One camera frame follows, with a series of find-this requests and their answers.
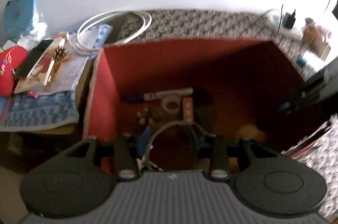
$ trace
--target white extension cord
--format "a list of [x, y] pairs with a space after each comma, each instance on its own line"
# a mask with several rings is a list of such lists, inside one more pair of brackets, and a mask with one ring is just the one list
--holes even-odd
[[[123, 12], [123, 11], [109, 11], [109, 12], [103, 12], [100, 14], [97, 14], [93, 17], [91, 17], [90, 19], [86, 20], [79, 28], [78, 32], [77, 32], [77, 38], [76, 38], [76, 43], [73, 44], [71, 42], [70, 45], [75, 49], [75, 51], [78, 54], [81, 55], [92, 55], [92, 54], [98, 54], [101, 51], [101, 48], [89, 48], [86, 47], [84, 45], [82, 45], [81, 43], [81, 36], [84, 32], [86, 32], [89, 28], [91, 28], [92, 26], [106, 20], [109, 18], [112, 18], [116, 15], [122, 14], [122, 13], [127, 13], [127, 12]], [[128, 13], [132, 13], [138, 17], [140, 17], [143, 21], [143, 25], [142, 27], [136, 31], [134, 34], [131, 34], [129, 37], [119, 40], [116, 43], [114, 43], [114, 45], [122, 45], [122, 44], [126, 44], [128, 42], [130, 42], [131, 40], [135, 39], [137, 36], [139, 36], [140, 34], [142, 34], [144, 31], [147, 30], [147, 28], [150, 26], [151, 24], [151, 15], [146, 12], [146, 11], [131, 11]], [[92, 22], [93, 20], [96, 20], [99, 17], [102, 17], [101, 19], [99, 19], [98, 21]]]

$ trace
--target orange battery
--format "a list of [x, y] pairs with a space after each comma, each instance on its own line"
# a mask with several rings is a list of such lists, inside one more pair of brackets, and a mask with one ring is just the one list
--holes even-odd
[[184, 97], [182, 99], [183, 121], [194, 121], [194, 102], [192, 97]]

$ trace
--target tape roll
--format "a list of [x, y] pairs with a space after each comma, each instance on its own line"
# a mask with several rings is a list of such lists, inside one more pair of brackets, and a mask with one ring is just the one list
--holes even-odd
[[[170, 109], [168, 105], [174, 103], [177, 104], [177, 108]], [[180, 113], [181, 110], [181, 97], [177, 95], [168, 95], [162, 99], [162, 108], [169, 113], [170, 115], [177, 115]]]

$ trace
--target gray woven rug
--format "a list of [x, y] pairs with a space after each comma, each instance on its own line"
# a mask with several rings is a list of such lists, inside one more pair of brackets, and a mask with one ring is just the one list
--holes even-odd
[[[272, 40], [293, 66], [300, 72], [296, 64], [297, 57], [309, 48], [299, 39], [272, 30], [266, 26], [266, 17], [254, 13], [224, 12], [214, 10], [156, 10], [150, 11], [152, 23], [148, 30], [134, 42], [146, 42], [153, 39], [167, 39], [179, 36], [224, 36], [248, 37], [261, 40]], [[128, 15], [122, 26], [119, 39], [125, 38], [138, 30], [142, 21]], [[338, 122], [315, 145], [315, 149], [298, 161], [319, 172], [326, 180], [328, 191], [321, 207], [323, 217], [331, 216], [338, 208]]]

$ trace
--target red cloth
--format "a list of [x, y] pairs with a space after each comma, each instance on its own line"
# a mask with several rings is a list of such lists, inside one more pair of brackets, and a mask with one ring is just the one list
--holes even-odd
[[27, 51], [14, 46], [0, 53], [0, 96], [10, 96], [14, 88], [13, 69], [27, 57]]

